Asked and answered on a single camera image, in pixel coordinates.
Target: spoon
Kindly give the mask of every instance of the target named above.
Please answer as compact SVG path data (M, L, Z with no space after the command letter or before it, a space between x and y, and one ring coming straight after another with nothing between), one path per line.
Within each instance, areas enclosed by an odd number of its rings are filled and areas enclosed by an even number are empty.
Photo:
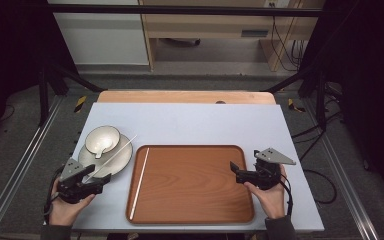
M101 158L102 156L102 153L105 151L105 149L111 147L112 145L112 140L109 139L109 138L105 138L105 139L102 139L103 141L100 142L100 146L101 147L100 149L98 149L98 151L96 152L96 156L95 158L98 159L98 158Z

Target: white table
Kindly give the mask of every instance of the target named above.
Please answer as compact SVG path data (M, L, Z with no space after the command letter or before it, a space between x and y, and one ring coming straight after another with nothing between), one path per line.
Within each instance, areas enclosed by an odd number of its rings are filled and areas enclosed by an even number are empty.
M255 170L253 151L272 147L297 162L285 166L292 185L292 222L298 232L322 231L307 180L302 171L282 110L278 105L194 103L94 103L73 154L77 159L87 134L111 125L133 140L133 152L142 145L237 145L245 153L248 170ZM255 218L247 224L134 225L125 216L135 154L102 194L82 211L73 229L93 232L253 232L265 230L256 198Z

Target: sleeve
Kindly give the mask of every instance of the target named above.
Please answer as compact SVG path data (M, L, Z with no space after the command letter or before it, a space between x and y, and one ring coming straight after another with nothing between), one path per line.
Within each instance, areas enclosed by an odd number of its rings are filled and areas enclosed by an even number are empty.
M291 216L279 219L266 219L267 235L270 240L297 239Z
M40 240L70 240L71 226L43 225Z

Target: wooden tray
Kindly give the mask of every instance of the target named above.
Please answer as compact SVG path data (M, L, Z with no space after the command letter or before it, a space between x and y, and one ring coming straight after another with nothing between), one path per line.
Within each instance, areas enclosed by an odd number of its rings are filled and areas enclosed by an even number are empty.
M245 169L241 148L231 145L140 147L127 202L127 219L135 224L251 221L254 217L251 194L236 183L230 161Z

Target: white cabinet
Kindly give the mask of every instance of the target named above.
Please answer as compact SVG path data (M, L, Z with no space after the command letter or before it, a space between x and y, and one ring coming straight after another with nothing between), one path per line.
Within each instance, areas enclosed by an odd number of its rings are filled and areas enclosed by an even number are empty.
M48 0L137 5L136 0ZM149 65L140 14L54 13L76 65Z

